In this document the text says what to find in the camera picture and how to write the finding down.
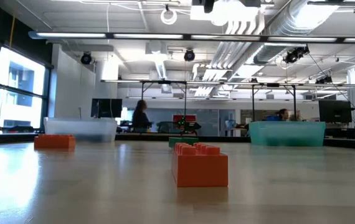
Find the dark hair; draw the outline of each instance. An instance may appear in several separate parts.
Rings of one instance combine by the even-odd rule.
[[[283,119],[283,114],[285,114],[285,112],[287,111],[287,109],[281,109],[278,111],[278,117],[280,119]]]
[[[146,104],[146,102],[144,100],[139,100],[138,104],[136,105],[135,112],[136,111],[143,112],[143,107],[145,106],[145,104]]]

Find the teal plastic bin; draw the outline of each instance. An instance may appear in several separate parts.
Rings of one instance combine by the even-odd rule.
[[[324,122],[256,121],[250,123],[251,143],[258,146],[323,146]]]

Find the table surface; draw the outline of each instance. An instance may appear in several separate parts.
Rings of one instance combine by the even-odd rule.
[[[167,142],[0,145],[0,223],[355,223],[355,149],[213,145],[229,187],[177,189]]]

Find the ceiling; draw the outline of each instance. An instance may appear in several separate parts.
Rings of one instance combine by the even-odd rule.
[[[276,14],[288,0],[274,0],[275,6],[266,10],[266,22]],[[180,1],[176,9],[190,10],[191,0]],[[15,14],[18,19],[35,30],[72,31],[72,32],[105,32],[107,31],[107,5],[82,4],[80,2],[59,2],[51,0],[0,0],[0,6]],[[137,5],[124,5],[136,10],[125,9],[120,6],[110,6],[108,9],[110,32],[154,32],[154,33],[196,33],[220,34],[224,33],[226,26],[214,26],[209,21],[192,21],[190,16],[178,13],[177,21],[173,25],[161,22],[161,11],[137,11]],[[161,9],[163,6],[143,5],[143,9]],[[353,7],[339,10],[352,10]],[[316,28],[312,35],[355,35],[355,14],[351,12],[335,12],[330,18]],[[155,70],[154,62],[146,61],[144,57],[146,41],[144,40],[70,40],[69,45],[77,47],[83,45],[112,45],[118,52],[124,65],[120,73],[130,75],[134,73],[149,73]],[[213,58],[219,45],[218,42],[166,42],[168,51],[172,53],[171,59],[165,61],[167,70],[191,71],[195,62],[208,62]],[[185,62],[184,52],[187,48],[194,49],[195,62]],[[321,69],[336,68],[333,70],[335,82],[346,81],[346,71],[342,69],[343,63],[352,65],[355,62],[355,45],[309,45],[313,58]],[[107,58],[107,52],[94,52],[97,60]],[[309,57],[301,59],[287,69],[280,66],[266,66],[261,72],[259,81],[277,82],[289,80],[300,82],[309,76],[320,72],[318,66]]]

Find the security camera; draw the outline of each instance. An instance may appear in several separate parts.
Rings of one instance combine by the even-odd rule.
[[[80,61],[84,65],[90,65],[90,62],[92,62],[91,53],[90,52],[84,52],[82,58],[80,59]]]
[[[195,53],[192,51],[192,49],[187,49],[186,53],[184,54],[184,60],[187,62],[191,62],[195,59],[196,55]]]

